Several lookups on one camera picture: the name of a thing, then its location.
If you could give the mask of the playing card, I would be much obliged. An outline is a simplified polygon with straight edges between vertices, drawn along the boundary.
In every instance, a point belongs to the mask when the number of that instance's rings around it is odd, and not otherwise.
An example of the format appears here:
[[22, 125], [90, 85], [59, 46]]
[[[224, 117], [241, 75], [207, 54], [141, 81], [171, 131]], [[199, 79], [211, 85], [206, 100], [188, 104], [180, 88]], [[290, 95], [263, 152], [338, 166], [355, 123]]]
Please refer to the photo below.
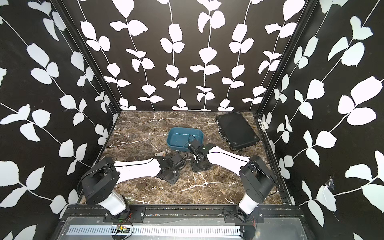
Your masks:
[[166, 156], [166, 152], [163, 151], [163, 152], [159, 152], [159, 153], [155, 153], [155, 157], [165, 157]]

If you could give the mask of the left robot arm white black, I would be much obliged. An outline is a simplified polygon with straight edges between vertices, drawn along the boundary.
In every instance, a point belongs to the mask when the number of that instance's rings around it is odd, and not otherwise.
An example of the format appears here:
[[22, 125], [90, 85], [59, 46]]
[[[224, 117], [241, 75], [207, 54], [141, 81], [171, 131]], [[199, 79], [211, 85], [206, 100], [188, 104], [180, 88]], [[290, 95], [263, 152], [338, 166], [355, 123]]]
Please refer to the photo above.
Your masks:
[[185, 167], [183, 158], [155, 156], [135, 162], [114, 161], [104, 158], [87, 171], [80, 179], [83, 194], [88, 205], [100, 205], [111, 215], [118, 216], [130, 209], [125, 198], [115, 191], [115, 186], [133, 179], [156, 177], [174, 185]]

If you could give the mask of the black front rail base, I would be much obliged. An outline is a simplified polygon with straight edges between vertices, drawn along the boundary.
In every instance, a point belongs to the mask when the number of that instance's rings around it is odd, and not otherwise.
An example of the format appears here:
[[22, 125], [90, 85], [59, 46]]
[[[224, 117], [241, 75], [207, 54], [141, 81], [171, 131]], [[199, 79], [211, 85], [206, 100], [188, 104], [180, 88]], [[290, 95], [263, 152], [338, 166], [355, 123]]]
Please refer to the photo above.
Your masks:
[[268, 219], [296, 219], [307, 221], [299, 207], [286, 205], [260, 205], [246, 217], [239, 217], [235, 205], [129, 205], [123, 213], [113, 216], [99, 205], [71, 205], [59, 224], [69, 218], [101, 219], [102, 223], [149, 223], [150, 220], [171, 219], [219, 219], [225, 223], [255, 225]]

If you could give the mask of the teal plastic storage box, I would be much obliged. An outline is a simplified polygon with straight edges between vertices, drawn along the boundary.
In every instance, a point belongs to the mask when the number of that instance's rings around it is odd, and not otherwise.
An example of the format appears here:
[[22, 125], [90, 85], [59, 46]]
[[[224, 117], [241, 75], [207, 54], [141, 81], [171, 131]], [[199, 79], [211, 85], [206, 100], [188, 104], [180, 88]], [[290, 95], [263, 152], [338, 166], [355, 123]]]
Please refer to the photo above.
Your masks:
[[202, 144], [204, 133], [199, 129], [174, 127], [168, 133], [167, 145], [175, 151], [189, 152], [188, 145], [193, 140], [198, 140]]

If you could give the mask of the white perforated strip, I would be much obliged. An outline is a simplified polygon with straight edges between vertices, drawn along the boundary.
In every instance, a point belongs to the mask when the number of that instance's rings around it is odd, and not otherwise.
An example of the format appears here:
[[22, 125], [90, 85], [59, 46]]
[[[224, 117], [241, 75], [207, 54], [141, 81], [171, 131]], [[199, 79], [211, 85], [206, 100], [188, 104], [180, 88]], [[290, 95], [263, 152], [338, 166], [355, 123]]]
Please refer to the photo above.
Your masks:
[[[66, 236], [113, 236], [116, 226], [70, 225]], [[238, 237], [239, 226], [134, 226], [132, 236]]]

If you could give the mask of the black carrying case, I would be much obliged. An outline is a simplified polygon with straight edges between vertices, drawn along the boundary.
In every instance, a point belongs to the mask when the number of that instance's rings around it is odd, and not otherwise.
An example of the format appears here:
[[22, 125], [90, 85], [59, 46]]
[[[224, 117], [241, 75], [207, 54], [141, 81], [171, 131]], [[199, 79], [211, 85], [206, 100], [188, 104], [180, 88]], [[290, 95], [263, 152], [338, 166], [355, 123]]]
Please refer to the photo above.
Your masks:
[[219, 134], [232, 151], [256, 145], [260, 138], [240, 112], [216, 116]]

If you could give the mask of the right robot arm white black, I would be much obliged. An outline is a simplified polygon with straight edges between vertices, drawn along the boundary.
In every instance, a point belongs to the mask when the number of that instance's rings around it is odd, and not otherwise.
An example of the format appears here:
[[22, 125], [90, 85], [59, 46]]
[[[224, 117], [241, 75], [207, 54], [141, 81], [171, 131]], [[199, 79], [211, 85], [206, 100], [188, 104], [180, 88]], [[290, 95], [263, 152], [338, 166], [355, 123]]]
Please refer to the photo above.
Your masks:
[[236, 155], [214, 144], [201, 145], [196, 140], [189, 143], [188, 148], [194, 155], [194, 172], [207, 171], [217, 165], [240, 177], [245, 194], [237, 205], [239, 218], [248, 217], [276, 185], [274, 174], [259, 156]]

